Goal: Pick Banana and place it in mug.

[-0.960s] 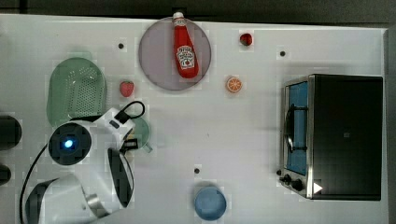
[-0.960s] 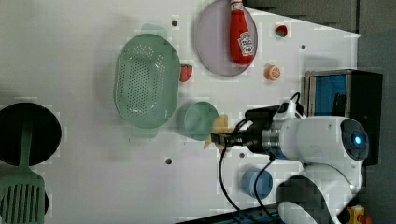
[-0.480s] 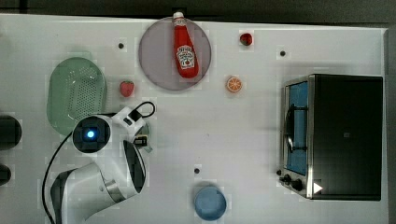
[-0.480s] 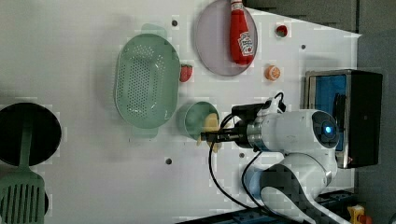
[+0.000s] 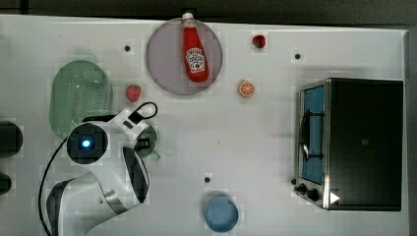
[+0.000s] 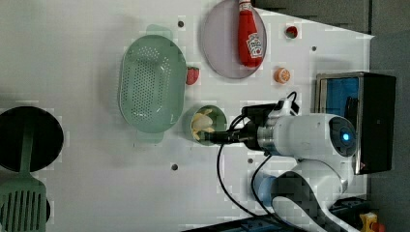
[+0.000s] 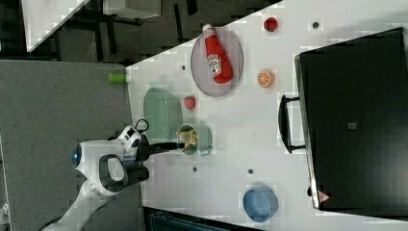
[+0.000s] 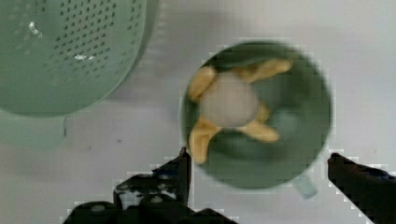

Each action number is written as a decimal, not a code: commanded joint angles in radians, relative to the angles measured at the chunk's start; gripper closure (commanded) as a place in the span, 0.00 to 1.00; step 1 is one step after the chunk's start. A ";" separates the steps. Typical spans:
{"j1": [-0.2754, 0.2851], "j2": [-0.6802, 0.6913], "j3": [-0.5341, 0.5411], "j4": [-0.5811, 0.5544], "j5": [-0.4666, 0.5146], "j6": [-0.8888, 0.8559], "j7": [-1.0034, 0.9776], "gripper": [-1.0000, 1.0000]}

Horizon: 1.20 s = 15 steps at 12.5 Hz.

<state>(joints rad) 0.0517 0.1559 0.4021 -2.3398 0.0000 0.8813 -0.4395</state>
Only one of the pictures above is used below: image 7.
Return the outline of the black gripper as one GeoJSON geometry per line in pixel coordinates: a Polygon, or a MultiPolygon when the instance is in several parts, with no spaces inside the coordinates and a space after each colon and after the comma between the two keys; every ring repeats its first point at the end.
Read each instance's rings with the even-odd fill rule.
{"type": "Polygon", "coordinates": [[[142,135],[134,141],[134,147],[137,154],[136,161],[144,162],[150,157],[152,150],[154,152],[168,152],[170,150],[184,149],[185,145],[179,142],[162,142],[150,145],[147,136],[142,135]]]}

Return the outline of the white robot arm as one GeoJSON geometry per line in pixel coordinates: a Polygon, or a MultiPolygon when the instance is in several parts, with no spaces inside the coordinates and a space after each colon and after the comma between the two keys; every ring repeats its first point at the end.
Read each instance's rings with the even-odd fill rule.
{"type": "Polygon", "coordinates": [[[150,144],[145,135],[121,136],[110,141],[84,141],[74,151],[72,164],[85,177],[78,196],[60,219],[39,231],[81,231],[91,215],[131,185],[129,167],[153,154],[183,149],[180,142],[150,144]]]}

